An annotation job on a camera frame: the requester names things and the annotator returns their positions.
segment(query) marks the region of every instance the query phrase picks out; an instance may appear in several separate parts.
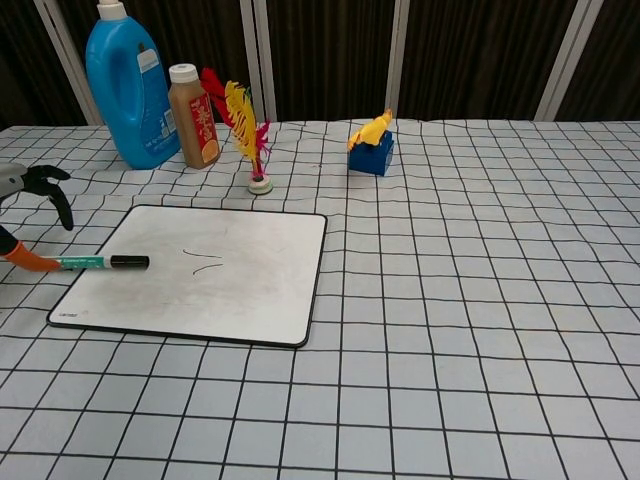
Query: black curtain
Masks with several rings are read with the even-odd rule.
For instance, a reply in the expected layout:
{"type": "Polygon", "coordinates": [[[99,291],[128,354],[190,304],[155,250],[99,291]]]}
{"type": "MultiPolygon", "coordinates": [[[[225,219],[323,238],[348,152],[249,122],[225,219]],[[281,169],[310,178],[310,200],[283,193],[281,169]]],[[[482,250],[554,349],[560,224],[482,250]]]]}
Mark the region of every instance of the black curtain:
{"type": "Polygon", "coordinates": [[[0,130],[87,123],[32,1],[0,0],[0,85],[0,130]]]}
{"type": "Polygon", "coordinates": [[[533,119],[575,4],[412,1],[398,116],[533,119]]]}
{"type": "MultiPolygon", "coordinates": [[[[58,0],[83,59],[89,34],[99,18],[97,3],[97,0],[58,0]]],[[[166,70],[176,63],[193,63],[198,71],[213,67],[221,80],[249,86],[238,0],[123,0],[123,3],[127,13],[156,42],[166,70]]]]}
{"type": "Polygon", "coordinates": [[[278,120],[384,111],[393,0],[267,1],[278,120]]]}
{"type": "Polygon", "coordinates": [[[640,0],[606,0],[556,120],[640,120],[640,0]]]}

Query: white bottle cap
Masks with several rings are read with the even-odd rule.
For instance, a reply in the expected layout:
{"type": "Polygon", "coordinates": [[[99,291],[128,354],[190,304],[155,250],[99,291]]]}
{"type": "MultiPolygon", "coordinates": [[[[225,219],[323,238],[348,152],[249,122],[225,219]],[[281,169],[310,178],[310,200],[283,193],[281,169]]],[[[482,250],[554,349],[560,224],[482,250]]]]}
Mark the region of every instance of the white bottle cap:
{"type": "Polygon", "coordinates": [[[100,0],[98,13],[102,20],[123,20],[127,18],[127,11],[119,0],[100,0]]]}
{"type": "Polygon", "coordinates": [[[169,67],[169,78],[172,83],[190,83],[200,79],[196,66],[191,63],[178,63],[169,67]]]}

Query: whiteboard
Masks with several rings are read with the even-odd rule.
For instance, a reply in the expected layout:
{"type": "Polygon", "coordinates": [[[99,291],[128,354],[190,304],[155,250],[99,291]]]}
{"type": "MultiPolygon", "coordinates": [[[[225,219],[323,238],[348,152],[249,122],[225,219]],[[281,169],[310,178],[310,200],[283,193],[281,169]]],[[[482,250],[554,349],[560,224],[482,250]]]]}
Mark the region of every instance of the whiteboard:
{"type": "Polygon", "coordinates": [[[134,207],[100,254],[148,255],[149,268],[85,270],[48,321],[304,345],[325,228],[321,215],[134,207]]]}

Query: juice bottle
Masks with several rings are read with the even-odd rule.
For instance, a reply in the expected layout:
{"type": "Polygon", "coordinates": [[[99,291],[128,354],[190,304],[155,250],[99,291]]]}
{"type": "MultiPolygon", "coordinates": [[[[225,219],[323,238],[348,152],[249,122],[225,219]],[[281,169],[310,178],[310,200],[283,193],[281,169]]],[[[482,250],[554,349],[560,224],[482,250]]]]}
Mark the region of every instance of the juice bottle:
{"type": "Polygon", "coordinates": [[[179,63],[169,68],[169,103],[188,166],[204,168],[220,156],[209,95],[200,85],[195,65],[179,63]]]}

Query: green marker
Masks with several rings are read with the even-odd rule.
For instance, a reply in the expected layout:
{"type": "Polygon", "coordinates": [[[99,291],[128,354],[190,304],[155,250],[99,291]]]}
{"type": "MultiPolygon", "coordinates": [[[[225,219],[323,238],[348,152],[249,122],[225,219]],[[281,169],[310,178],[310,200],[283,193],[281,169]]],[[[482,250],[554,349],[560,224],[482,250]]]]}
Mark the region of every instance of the green marker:
{"type": "Polygon", "coordinates": [[[60,264],[60,270],[82,270],[85,268],[142,269],[149,268],[149,257],[142,255],[112,255],[102,257],[90,255],[84,257],[46,257],[60,264]]]}

